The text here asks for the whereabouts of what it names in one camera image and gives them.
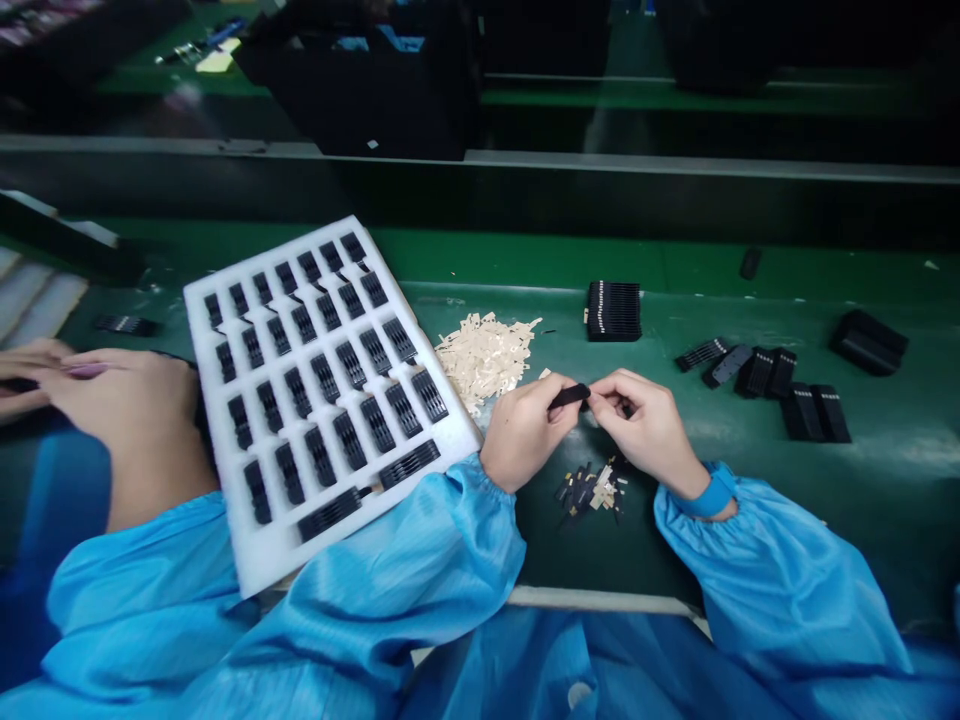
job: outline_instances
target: black box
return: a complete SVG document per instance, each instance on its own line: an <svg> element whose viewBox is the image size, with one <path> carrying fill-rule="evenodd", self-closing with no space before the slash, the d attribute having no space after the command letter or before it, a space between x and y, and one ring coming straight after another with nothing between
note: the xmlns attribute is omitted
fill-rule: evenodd
<svg viewBox="0 0 960 720"><path fill-rule="evenodd" d="M462 0L392 5L383 22L348 3L294 0L250 26L234 59L325 155L462 160L480 114L477 25ZM400 52L378 25L423 37ZM335 49L361 37L369 51Z"/></svg>

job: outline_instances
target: blue object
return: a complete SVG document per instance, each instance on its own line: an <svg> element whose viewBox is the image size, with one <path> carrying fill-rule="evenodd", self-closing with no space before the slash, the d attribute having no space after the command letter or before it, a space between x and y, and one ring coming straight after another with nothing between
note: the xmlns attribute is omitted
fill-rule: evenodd
<svg viewBox="0 0 960 720"><path fill-rule="evenodd" d="M954 650L905 645L856 549L765 483L740 480L738 505L705 523L655 501L713 644L681 617L504 607L525 545L476 456L321 552L253 627L208 495L71 553L49 599L64 639L0 716L957 716Z"/></svg>
<svg viewBox="0 0 960 720"><path fill-rule="evenodd" d="M724 463L704 463L710 473L710 484L703 491L703 495L695 500L684 500L673 493L670 496L690 517L710 518L719 515L737 496L737 479Z"/></svg>

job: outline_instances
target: person's right hand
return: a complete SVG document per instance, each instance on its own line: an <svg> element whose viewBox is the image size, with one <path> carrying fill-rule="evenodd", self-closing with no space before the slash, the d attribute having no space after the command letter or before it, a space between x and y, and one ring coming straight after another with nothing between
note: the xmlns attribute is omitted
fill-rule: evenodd
<svg viewBox="0 0 960 720"><path fill-rule="evenodd" d="M634 467L688 500L703 494L710 474L690 446L673 393L622 368L590 390L597 422Z"/></svg>
<svg viewBox="0 0 960 720"><path fill-rule="evenodd" d="M90 380L59 369L38 369L31 377L74 425L111 453L169 447L194 430L197 374L182 360L152 352L93 350L62 362L64 368L110 366Z"/></svg>

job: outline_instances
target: pile of paper scraps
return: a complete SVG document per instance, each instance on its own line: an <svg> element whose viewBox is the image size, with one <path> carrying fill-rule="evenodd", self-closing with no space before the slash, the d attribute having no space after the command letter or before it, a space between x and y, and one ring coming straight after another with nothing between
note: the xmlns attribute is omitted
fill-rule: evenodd
<svg viewBox="0 0 960 720"><path fill-rule="evenodd" d="M471 416L480 414L486 398L513 390L530 369L526 360L536 336L533 328L542 319L504 325L492 312L482 318L471 313L459 330L440 336L434 350Z"/></svg>

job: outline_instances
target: person's left hand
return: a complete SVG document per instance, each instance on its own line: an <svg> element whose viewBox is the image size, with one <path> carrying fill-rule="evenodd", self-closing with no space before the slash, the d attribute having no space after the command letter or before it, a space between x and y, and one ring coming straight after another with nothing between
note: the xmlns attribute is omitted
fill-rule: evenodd
<svg viewBox="0 0 960 720"><path fill-rule="evenodd" d="M0 352L0 381L30 378L39 368L59 368L60 361L73 355L73 349L59 340L34 340L16 350ZM46 407L50 398L43 390L16 392L0 386L0 425L17 420L26 413Z"/></svg>
<svg viewBox="0 0 960 720"><path fill-rule="evenodd" d="M547 408L576 381L559 373L523 385L501 397L493 408L480 464L495 485L511 495L537 474L557 445L577 426L580 403Z"/></svg>

